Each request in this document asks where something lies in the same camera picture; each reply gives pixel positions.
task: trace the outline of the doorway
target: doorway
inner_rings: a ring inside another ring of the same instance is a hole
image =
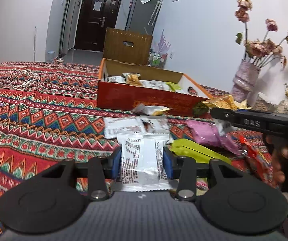
[[[73,15],[76,8],[77,0],[66,0],[64,16],[62,21],[62,29],[59,42],[59,58],[67,54],[68,50],[73,47],[71,46],[74,43],[74,29],[72,26]]]
[[[83,0],[75,49],[102,52],[106,28],[115,28],[121,0]]]

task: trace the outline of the box lid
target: box lid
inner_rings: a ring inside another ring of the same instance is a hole
[[[120,62],[147,65],[153,36],[107,28],[103,57]]]

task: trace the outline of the floor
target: floor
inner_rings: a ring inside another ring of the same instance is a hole
[[[64,56],[64,62],[99,66],[101,64],[102,58],[102,52],[70,49]]]

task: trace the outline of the ribbed gray surface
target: ribbed gray surface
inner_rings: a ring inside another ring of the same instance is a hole
[[[199,214],[194,204],[175,201],[167,191],[115,192],[91,203],[68,228],[43,236],[6,231],[0,241],[286,241],[278,232],[258,237],[223,232]]]

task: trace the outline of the refrigerator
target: refrigerator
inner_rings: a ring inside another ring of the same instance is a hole
[[[154,20],[154,16],[149,25],[148,22],[154,12],[157,2],[158,0],[150,0],[142,4],[141,0],[132,0],[125,30],[138,32],[140,34],[152,35],[157,18],[154,21],[153,26],[152,22]]]

